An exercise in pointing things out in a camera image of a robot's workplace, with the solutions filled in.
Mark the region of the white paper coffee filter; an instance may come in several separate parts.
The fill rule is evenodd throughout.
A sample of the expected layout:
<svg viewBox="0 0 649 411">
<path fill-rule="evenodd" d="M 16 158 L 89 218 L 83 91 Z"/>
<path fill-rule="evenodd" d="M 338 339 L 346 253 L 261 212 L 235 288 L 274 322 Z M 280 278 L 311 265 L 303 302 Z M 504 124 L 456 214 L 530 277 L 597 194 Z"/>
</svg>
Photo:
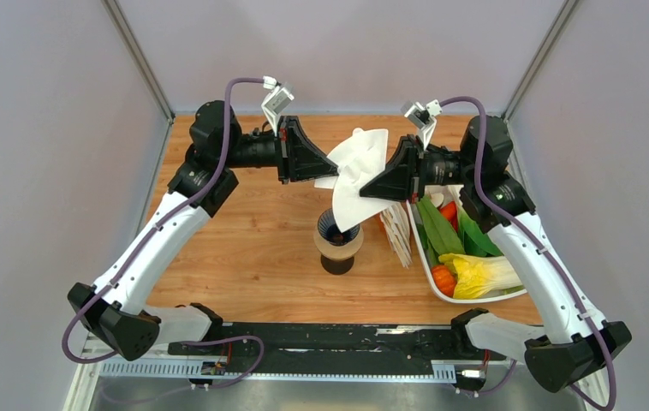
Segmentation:
<svg viewBox="0 0 649 411">
<path fill-rule="evenodd" d="M 360 196 L 360 190 L 384 171 L 388 136 L 385 128 L 355 128 L 327 155 L 336 164 L 337 175 L 316 179 L 314 187 L 333 191 L 331 208 L 339 230 L 351 229 L 394 204 Z"/>
</svg>

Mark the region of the dark blue coffee dripper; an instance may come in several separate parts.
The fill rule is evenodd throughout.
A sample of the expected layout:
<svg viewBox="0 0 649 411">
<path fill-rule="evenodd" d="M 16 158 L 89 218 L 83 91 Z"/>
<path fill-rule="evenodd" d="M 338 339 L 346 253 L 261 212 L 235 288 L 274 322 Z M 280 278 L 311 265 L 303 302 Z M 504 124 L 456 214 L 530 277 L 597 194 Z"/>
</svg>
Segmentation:
<svg viewBox="0 0 649 411">
<path fill-rule="evenodd" d="M 334 212 L 330 208 L 319 216 L 317 221 L 317 231 L 329 244 L 341 247 L 355 239 L 355 237 L 360 233 L 360 226 L 355 225 L 350 229 L 341 231 L 336 225 Z"/>
</svg>

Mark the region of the wooden ring dripper holder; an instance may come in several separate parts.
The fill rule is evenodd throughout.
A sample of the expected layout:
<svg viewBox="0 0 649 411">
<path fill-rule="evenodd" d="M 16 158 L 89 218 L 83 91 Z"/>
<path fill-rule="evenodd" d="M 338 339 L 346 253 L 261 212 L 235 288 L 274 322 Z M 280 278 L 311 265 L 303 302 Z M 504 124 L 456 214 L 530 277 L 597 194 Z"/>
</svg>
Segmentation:
<svg viewBox="0 0 649 411">
<path fill-rule="evenodd" d="M 330 244 L 318 229 L 313 231 L 314 245 L 321 255 L 333 261 L 343 261 L 354 257 L 361 249 L 365 240 L 364 231 L 361 229 L 353 239 L 341 246 Z"/>
</svg>

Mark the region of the glass carafe red lid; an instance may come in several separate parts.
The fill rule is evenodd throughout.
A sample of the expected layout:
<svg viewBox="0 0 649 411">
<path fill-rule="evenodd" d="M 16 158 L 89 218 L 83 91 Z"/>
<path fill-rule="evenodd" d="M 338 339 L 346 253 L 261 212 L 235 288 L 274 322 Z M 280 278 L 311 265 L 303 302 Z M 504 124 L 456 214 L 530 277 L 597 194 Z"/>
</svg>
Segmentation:
<svg viewBox="0 0 649 411">
<path fill-rule="evenodd" d="M 324 270 L 332 275 L 343 275 L 349 272 L 355 262 L 355 256 L 347 259 L 330 259 L 324 255 L 320 256 L 320 263 Z"/>
</svg>

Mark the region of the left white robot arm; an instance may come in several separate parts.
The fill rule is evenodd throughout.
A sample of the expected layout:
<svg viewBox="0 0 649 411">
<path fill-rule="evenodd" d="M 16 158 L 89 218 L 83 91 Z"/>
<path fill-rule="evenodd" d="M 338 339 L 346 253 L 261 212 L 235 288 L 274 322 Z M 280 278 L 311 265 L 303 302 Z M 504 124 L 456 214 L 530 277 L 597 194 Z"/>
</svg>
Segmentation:
<svg viewBox="0 0 649 411">
<path fill-rule="evenodd" d="M 222 100 L 200 106 L 192 143 L 146 227 L 93 284 L 76 283 L 68 301 L 82 325 L 128 361 L 159 344 L 191 342 L 201 354 L 223 344 L 221 318 L 200 303 L 151 307 L 158 279 L 188 240 L 208 223 L 238 185 L 236 168 L 269 168 L 278 180 L 336 176 L 337 166 L 306 136 L 297 116 L 275 116 L 250 134 Z"/>
</svg>

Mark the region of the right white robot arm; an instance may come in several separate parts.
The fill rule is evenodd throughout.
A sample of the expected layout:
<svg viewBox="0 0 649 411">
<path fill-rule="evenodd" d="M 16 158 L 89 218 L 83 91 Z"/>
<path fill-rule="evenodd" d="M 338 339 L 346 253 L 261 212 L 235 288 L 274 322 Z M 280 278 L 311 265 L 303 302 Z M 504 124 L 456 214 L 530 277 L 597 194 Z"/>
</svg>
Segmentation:
<svg viewBox="0 0 649 411">
<path fill-rule="evenodd" d="M 551 250 L 534 203 L 508 172 L 512 149 L 496 116 L 472 118 L 456 152 L 406 135 L 360 194 L 404 201 L 420 198 L 428 185 L 459 185 L 467 215 L 515 269 L 542 325 L 471 309 L 452 320 L 451 349 L 462 358 L 486 349 L 517 360 L 542 388 L 558 392 L 609 366 L 632 336 L 623 322 L 604 317 Z"/>
</svg>

